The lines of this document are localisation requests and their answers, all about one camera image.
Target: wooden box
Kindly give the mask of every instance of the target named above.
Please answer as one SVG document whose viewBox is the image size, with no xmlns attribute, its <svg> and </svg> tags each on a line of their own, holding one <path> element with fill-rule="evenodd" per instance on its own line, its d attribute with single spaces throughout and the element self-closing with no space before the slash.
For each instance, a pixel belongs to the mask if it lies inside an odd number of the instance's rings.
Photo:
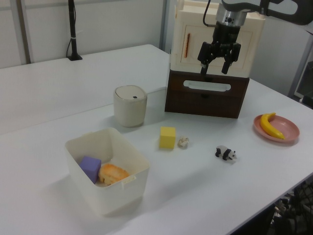
<svg viewBox="0 0 313 235">
<path fill-rule="evenodd" d="M 249 78 L 170 70 L 165 111 L 238 118 Z"/>
</svg>

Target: purple cube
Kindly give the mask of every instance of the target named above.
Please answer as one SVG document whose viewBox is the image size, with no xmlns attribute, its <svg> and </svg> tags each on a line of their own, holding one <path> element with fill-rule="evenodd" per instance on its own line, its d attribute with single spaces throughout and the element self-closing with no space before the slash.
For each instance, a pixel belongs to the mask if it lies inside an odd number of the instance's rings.
<svg viewBox="0 0 313 235">
<path fill-rule="evenodd" d="M 96 158 L 91 158 L 84 156 L 79 166 L 85 172 L 85 174 L 90 178 L 90 180 L 95 184 L 98 179 L 98 172 L 101 167 L 101 160 Z"/>
</svg>

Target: panda figurine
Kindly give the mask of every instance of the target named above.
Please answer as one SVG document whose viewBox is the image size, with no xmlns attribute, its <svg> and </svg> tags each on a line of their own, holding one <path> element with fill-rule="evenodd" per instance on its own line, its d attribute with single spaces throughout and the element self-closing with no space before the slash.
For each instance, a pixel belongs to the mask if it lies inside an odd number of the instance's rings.
<svg viewBox="0 0 313 235">
<path fill-rule="evenodd" d="M 220 157 L 222 156 L 223 157 L 223 160 L 227 161 L 227 159 L 237 159 L 237 156 L 236 156 L 236 151 L 232 151 L 231 149 L 227 148 L 226 146 L 224 145 L 219 145 L 216 147 L 216 153 L 215 153 L 215 156 L 216 157 Z"/>
</svg>

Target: yellow cube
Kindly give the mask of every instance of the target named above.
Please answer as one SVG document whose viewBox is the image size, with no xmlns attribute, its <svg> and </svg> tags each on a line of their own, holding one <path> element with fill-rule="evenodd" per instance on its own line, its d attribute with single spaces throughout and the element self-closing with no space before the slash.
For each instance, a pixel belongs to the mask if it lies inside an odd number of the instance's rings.
<svg viewBox="0 0 313 235">
<path fill-rule="evenodd" d="M 160 148 L 174 148 L 176 140 L 175 127 L 162 126 L 160 130 Z"/>
</svg>

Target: banana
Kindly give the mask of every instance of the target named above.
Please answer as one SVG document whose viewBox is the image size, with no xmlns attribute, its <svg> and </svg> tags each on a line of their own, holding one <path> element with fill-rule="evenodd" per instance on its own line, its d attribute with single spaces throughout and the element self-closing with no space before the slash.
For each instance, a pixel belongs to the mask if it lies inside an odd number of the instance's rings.
<svg viewBox="0 0 313 235">
<path fill-rule="evenodd" d="M 285 136 L 283 133 L 281 133 L 279 130 L 277 130 L 275 127 L 273 127 L 270 122 L 268 121 L 271 117 L 275 116 L 276 113 L 271 114 L 263 114 L 261 116 L 260 125 L 262 129 L 269 134 L 272 137 L 279 138 L 279 139 L 285 139 Z"/>
</svg>

